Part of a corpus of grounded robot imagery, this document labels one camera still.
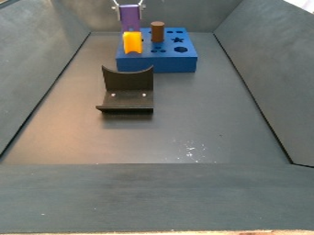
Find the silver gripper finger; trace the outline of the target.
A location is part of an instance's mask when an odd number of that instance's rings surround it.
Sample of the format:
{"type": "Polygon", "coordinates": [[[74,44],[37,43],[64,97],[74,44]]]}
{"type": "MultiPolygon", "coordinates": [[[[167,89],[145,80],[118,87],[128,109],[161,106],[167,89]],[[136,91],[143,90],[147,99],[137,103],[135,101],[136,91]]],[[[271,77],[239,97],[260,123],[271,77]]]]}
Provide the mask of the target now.
{"type": "Polygon", "coordinates": [[[139,3],[137,3],[137,5],[139,5],[139,17],[140,17],[140,19],[141,19],[141,11],[143,11],[144,8],[145,8],[144,0],[140,0],[139,3]]]}
{"type": "Polygon", "coordinates": [[[116,13],[117,21],[120,21],[120,5],[116,0],[112,0],[112,10],[116,13]]]}

